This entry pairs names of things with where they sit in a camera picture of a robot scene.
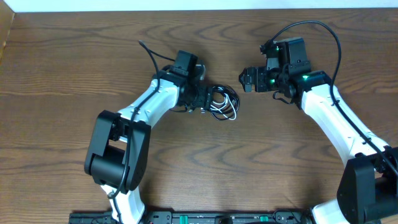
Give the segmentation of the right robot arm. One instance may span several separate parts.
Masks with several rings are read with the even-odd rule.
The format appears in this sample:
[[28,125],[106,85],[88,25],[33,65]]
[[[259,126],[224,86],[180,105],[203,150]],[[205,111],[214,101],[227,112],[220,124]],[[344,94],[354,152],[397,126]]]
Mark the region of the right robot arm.
[[341,98],[323,70],[312,70],[301,37],[267,41],[263,67],[239,75],[244,91],[284,95],[322,129],[345,167],[336,198],[314,206],[304,223],[374,223],[397,215],[397,149],[377,137]]

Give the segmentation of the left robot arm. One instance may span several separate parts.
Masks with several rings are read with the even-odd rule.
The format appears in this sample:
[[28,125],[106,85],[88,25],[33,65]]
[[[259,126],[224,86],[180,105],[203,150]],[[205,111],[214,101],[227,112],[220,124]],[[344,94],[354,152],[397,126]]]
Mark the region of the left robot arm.
[[139,223],[145,212],[139,184],[152,128],[169,110],[185,113],[209,107],[211,88],[201,83],[204,75],[198,57],[181,50],[173,64],[157,69],[148,89],[133,103],[97,116],[84,171],[106,192],[117,223]]

